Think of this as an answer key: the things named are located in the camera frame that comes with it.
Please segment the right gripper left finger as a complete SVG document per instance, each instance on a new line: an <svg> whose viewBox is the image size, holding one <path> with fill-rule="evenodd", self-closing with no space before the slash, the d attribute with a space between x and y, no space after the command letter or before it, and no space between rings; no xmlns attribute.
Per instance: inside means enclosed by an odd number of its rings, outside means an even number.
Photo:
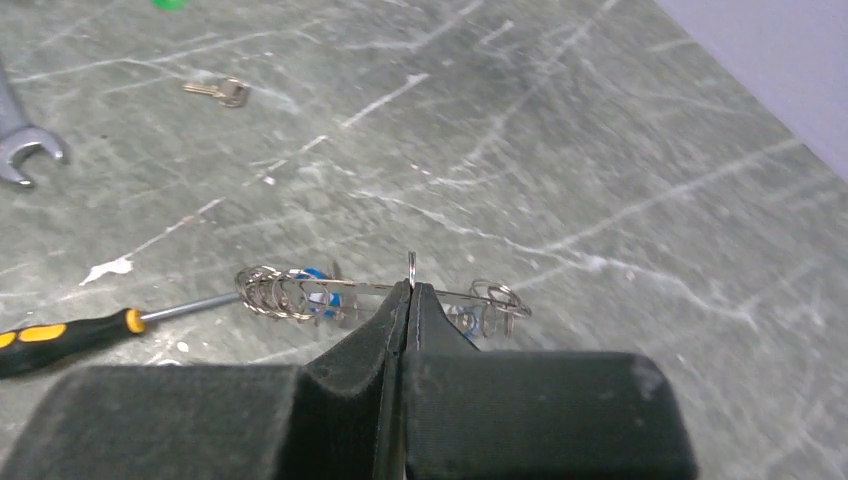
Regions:
<svg viewBox="0 0 848 480"><path fill-rule="evenodd" d="M5 479L402 479L412 290L298 365L92 366L36 407Z"/></svg>

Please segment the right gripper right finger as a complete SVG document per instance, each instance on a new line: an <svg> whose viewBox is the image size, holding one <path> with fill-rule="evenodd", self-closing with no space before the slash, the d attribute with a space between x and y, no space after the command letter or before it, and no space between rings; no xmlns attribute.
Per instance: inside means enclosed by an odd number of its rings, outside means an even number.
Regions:
<svg viewBox="0 0 848 480"><path fill-rule="evenodd" d="M477 349L429 284L412 292L403 355L411 479L694 479L669 380L615 351Z"/></svg>

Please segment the small detached silver key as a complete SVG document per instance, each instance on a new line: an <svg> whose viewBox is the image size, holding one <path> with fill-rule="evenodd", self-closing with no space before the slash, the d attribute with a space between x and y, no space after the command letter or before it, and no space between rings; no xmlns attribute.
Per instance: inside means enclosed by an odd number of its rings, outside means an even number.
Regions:
<svg viewBox="0 0 848 480"><path fill-rule="evenodd" d="M220 105L228 108L243 107L251 92L249 85L236 78L223 78L214 85L187 82L183 84L182 89L215 98Z"/></svg>

